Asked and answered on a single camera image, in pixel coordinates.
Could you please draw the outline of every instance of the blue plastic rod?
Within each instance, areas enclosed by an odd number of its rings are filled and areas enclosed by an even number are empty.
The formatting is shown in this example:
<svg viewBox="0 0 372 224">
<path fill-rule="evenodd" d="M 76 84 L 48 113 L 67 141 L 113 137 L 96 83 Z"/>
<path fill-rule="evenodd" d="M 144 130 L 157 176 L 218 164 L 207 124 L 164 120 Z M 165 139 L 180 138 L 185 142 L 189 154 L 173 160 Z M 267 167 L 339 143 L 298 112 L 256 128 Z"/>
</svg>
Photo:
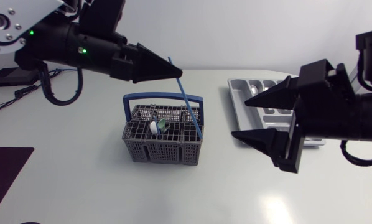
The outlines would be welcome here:
<svg viewBox="0 0 372 224">
<path fill-rule="evenodd" d="M 169 61 L 169 63 L 171 63 L 171 65 L 173 65 L 171 57 L 168 57 L 168 61 Z M 182 87 L 182 84 L 181 84 L 179 78 L 176 78 L 176 81 L 178 82 L 180 91 L 182 92 L 182 96 L 184 96 L 184 99 L 185 99 L 185 102 L 186 102 L 186 105 L 187 105 L 187 109 L 190 112 L 190 115 L 192 115 L 193 123 L 194 123 L 194 126 L 196 127 L 198 136 L 202 140 L 203 139 L 203 134 L 201 133 L 200 127 L 198 127 L 198 123 L 197 123 L 196 117 L 194 117 L 194 114 L 193 114 L 193 111 L 192 111 L 192 107 L 190 107 L 190 103 L 188 103 L 188 99 L 186 97 L 185 90 Z"/>
<path fill-rule="evenodd" d="M 158 134 L 157 139 L 159 139 L 160 135 L 161 135 L 160 128 L 159 128 L 159 123 L 157 122 L 156 116 L 153 116 L 153 118 L 154 118 L 154 122 L 156 123 L 156 128 L 157 128 L 157 134 Z"/>
</svg>

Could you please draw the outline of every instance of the black device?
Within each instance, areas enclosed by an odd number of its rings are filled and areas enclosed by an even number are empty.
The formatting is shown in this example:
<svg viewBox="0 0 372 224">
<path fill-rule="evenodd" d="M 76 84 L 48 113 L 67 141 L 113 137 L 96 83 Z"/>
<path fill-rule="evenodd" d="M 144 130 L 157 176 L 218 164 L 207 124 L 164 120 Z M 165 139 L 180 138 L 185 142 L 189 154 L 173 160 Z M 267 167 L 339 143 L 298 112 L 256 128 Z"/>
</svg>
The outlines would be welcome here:
<svg viewBox="0 0 372 224">
<path fill-rule="evenodd" d="M 372 92 L 372 32 L 356 36 L 358 81 Z M 356 95 L 344 64 L 334 69 L 321 60 L 245 101 L 246 106 L 294 110 L 289 132 L 276 129 L 233 131 L 233 137 L 268 155 L 280 170 L 297 173 L 305 137 L 341 139 L 342 154 L 357 166 L 371 160 L 346 151 L 348 140 L 372 141 L 372 93 Z"/>
<path fill-rule="evenodd" d="M 125 0 L 86 1 L 82 7 L 81 2 L 65 1 L 59 10 L 22 35 L 26 45 L 15 53 L 15 61 L 22 69 L 39 71 L 42 90 L 51 103 L 64 106 L 80 96 L 82 69 L 134 83 L 182 76 L 179 68 L 141 44 L 128 44 L 125 36 L 116 33 Z M 75 6 L 74 16 L 62 13 Z M 45 60 L 77 68 L 78 89 L 72 99 L 60 101 L 53 96 Z"/>
<path fill-rule="evenodd" d="M 32 85 L 38 80 L 38 70 L 27 71 L 19 67 L 0 70 L 0 86 Z"/>
</svg>

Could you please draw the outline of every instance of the gray plastic basket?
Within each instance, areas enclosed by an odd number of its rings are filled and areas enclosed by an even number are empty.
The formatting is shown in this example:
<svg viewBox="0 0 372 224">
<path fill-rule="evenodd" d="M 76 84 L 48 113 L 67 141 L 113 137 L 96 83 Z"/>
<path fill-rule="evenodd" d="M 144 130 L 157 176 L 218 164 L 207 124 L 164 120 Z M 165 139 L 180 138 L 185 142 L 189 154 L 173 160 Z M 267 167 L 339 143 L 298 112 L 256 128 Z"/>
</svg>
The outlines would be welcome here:
<svg viewBox="0 0 372 224">
<path fill-rule="evenodd" d="M 154 162 L 164 164 L 197 165 L 202 145 L 192 116 L 186 106 L 136 105 L 130 112 L 129 100 L 144 98 L 169 98 L 184 100 L 178 93 L 134 93 L 125 95 L 124 110 L 127 122 L 123 141 L 134 162 Z M 189 101 L 199 103 L 192 107 L 194 116 L 203 133 L 204 115 L 203 98 L 187 95 Z M 160 120 L 165 118 L 170 128 L 160 138 L 150 132 L 153 116 Z"/>
</svg>

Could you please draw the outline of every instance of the white object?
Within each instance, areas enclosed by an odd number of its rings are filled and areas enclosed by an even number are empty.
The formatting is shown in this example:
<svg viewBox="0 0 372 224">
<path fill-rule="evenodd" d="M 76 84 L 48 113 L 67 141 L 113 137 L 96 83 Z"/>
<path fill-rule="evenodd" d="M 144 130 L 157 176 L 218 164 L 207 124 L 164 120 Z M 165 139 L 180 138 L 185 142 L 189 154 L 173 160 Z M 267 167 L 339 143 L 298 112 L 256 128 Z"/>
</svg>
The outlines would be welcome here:
<svg viewBox="0 0 372 224">
<path fill-rule="evenodd" d="M 16 40 L 41 19 L 63 4 L 61 0 L 0 0 L 0 42 Z M 0 45 L 0 54 L 15 52 L 23 44 L 20 39 L 15 44 Z"/>
<path fill-rule="evenodd" d="M 152 134 L 158 134 L 157 125 L 155 121 L 150 122 L 150 131 Z"/>
<path fill-rule="evenodd" d="M 184 88 L 204 97 L 204 143 L 196 167 L 135 163 L 121 140 L 126 119 L 119 96 L 157 91 L 158 84 L 160 91 L 179 92 L 174 79 L 134 85 L 84 71 L 82 95 L 65 107 L 49 103 L 41 90 L 32 92 L 0 111 L 0 146 L 35 148 L 0 204 L 0 224 L 372 223 L 372 167 L 347 162 L 340 141 L 303 150 L 299 174 L 290 174 L 231 136 L 238 125 L 227 79 L 287 75 L 184 70 Z M 75 77 L 55 78 L 57 98 L 74 94 Z M 0 103 L 20 88 L 0 87 Z M 365 149 L 372 142 L 348 143 L 353 155 L 372 158 Z"/>
</svg>

